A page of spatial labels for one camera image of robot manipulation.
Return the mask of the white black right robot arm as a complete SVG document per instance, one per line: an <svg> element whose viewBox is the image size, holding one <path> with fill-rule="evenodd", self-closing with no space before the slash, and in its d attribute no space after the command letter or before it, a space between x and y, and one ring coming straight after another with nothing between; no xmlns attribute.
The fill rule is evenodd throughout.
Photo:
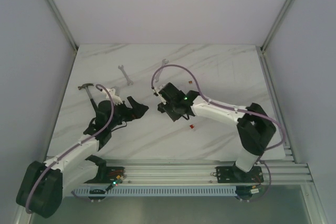
<svg viewBox="0 0 336 224"><path fill-rule="evenodd" d="M161 100L157 105L158 111L166 113L174 122L180 118L189 120L192 116L200 116L236 127L243 148L229 173L238 182L251 181L254 164L264 154L276 132L274 123L259 104L234 107L211 101L198 91L183 93L170 82L153 88L153 92Z"/></svg>

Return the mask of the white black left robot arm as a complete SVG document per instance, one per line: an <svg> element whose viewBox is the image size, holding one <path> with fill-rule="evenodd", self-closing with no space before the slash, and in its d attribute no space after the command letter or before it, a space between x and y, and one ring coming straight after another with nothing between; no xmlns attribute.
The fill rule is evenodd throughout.
<svg viewBox="0 0 336 224"><path fill-rule="evenodd" d="M96 155L111 139L113 129L145 115L149 107L127 98L117 104L104 100L92 102L96 116L80 139L67 150L44 162L34 161L26 169L16 196L16 203L31 213L51 217L65 196L81 184L93 180L102 183L107 178L106 161Z"/></svg>

